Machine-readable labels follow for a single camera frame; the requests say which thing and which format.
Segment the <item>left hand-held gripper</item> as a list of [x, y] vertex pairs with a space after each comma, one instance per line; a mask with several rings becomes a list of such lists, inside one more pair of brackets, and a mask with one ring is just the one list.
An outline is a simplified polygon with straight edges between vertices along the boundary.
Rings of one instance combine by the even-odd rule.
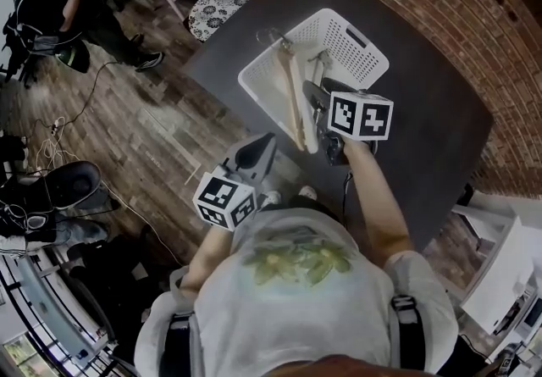
[[[253, 217], [276, 150], [275, 134], [249, 136], [232, 145], [223, 165], [205, 172], [194, 193], [192, 202], [200, 219], [235, 231]], [[243, 169], [244, 175], [230, 169]]]

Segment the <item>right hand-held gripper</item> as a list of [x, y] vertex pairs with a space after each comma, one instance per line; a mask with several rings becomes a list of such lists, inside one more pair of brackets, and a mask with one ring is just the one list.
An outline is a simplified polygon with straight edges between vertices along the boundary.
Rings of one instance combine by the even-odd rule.
[[347, 164], [344, 154], [346, 140], [375, 142], [389, 138], [395, 106], [393, 101], [357, 91], [329, 77], [322, 79], [321, 87], [309, 80], [302, 83], [303, 94], [312, 109], [326, 113], [321, 142], [331, 166]]

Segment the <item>light wooden hanger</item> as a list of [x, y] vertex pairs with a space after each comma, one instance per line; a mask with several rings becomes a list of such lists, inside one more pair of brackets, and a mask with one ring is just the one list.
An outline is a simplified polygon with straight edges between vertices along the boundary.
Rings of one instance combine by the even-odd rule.
[[290, 53], [283, 47], [280, 47], [276, 51], [276, 59], [279, 63], [281, 74], [283, 75], [283, 78], [285, 80], [286, 92], [288, 94], [290, 102], [290, 116], [291, 123], [293, 125], [294, 141], [297, 148], [303, 152], [305, 150], [305, 140], [302, 129], [301, 114], [296, 101], [296, 91], [293, 84], [293, 78], [290, 68], [290, 58]]

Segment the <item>white plastic hanger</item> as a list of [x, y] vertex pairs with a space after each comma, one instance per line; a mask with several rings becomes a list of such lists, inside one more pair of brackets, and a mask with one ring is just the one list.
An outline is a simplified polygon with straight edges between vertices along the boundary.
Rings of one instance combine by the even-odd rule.
[[318, 151], [317, 127], [313, 119], [313, 108], [303, 93], [303, 83], [308, 80], [320, 86], [324, 75], [324, 63], [318, 56], [321, 47], [299, 46], [294, 51], [291, 71], [296, 91], [296, 102], [301, 114], [302, 131], [307, 151], [314, 154]]

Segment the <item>white plastic laundry basket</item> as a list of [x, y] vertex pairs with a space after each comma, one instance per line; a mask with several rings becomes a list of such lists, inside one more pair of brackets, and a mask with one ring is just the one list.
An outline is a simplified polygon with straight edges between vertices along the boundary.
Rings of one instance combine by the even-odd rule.
[[[333, 66], [324, 71], [323, 78], [339, 80], [357, 91], [367, 90], [390, 67], [389, 60], [367, 37], [330, 8], [320, 9], [283, 34], [293, 42], [327, 47]], [[264, 46], [263, 52], [238, 74], [238, 82], [295, 143], [290, 102], [276, 51]]]

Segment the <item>thin brass metal hanger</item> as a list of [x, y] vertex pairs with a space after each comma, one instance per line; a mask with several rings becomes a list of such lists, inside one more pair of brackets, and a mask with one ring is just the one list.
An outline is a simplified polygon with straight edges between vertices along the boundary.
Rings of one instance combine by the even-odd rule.
[[277, 28], [264, 28], [257, 32], [257, 41], [265, 47], [271, 47], [274, 50], [282, 50], [291, 57], [296, 53], [305, 54], [308, 63], [315, 63], [316, 69], [322, 67], [322, 70], [330, 70], [333, 66], [329, 50], [325, 46], [311, 45], [306, 42], [293, 42], [286, 37]]

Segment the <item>person's left forearm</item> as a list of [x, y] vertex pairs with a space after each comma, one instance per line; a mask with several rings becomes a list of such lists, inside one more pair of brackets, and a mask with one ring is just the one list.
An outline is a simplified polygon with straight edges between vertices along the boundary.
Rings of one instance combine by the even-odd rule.
[[209, 276], [230, 255], [233, 238], [233, 232], [212, 226], [191, 260], [180, 289], [197, 295]]

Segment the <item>person's right forearm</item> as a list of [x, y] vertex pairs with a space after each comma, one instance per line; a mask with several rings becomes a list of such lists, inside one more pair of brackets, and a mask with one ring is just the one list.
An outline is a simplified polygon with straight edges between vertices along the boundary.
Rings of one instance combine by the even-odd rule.
[[369, 145], [347, 140], [344, 153], [351, 166], [374, 262], [384, 267], [413, 244], [398, 202]]

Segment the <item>person's black trousers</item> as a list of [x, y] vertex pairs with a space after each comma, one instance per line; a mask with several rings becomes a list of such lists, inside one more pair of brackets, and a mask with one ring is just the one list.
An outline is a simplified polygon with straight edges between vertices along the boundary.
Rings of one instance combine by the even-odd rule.
[[335, 214], [334, 211], [330, 210], [326, 205], [319, 202], [318, 200], [313, 200], [309, 197], [305, 197], [302, 195], [294, 195], [289, 199], [288, 202], [282, 202], [278, 204], [276, 209], [287, 209], [287, 208], [306, 208], [311, 209], [323, 214], [326, 214], [331, 219], [335, 221], [340, 221], [338, 216]]

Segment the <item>wooden chair floral cushion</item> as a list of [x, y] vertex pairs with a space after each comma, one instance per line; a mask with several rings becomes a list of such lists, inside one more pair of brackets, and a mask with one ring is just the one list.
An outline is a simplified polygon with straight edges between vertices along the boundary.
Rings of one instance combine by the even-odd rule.
[[186, 19], [188, 31], [205, 42], [249, 0], [197, 0]]

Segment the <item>person's white floral shirt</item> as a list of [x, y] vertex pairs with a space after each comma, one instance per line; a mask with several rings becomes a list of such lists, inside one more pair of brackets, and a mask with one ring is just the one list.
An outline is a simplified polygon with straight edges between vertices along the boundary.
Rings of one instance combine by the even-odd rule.
[[174, 374], [263, 377], [288, 363], [340, 354], [398, 366], [407, 348], [437, 372], [453, 352], [456, 316], [427, 260], [405, 251], [370, 262], [326, 214], [290, 208], [255, 214], [196, 297], [171, 291], [152, 305], [135, 347], [140, 377], [158, 377], [173, 330]]

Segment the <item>black office chair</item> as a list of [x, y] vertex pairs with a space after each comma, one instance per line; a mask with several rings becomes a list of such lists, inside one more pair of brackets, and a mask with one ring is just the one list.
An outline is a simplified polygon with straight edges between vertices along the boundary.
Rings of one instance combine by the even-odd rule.
[[51, 213], [72, 208], [94, 194], [101, 171], [89, 161], [75, 161], [35, 175], [12, 176], [0, 186], [0, 208], [12, 208], [16, 216]]

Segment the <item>black green bag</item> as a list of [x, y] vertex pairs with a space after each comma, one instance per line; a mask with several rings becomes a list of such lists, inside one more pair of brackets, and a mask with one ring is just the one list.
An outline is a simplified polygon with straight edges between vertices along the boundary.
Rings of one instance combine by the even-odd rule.
[[82, 74], [90, 68], [90, 53], [82, 40], [66, 43], [55, 51], [59, 62]]

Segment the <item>white desk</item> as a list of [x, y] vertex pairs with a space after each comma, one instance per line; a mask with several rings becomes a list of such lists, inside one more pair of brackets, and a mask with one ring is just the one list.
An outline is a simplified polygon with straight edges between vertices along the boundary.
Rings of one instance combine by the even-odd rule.
[[452, 209], [484, 249], [465, 286], [451, 286], [462, 310], [486, 333], [495, 331], [535, 278], [542, 282], [542, 197], [503, 197], [475, 191]]

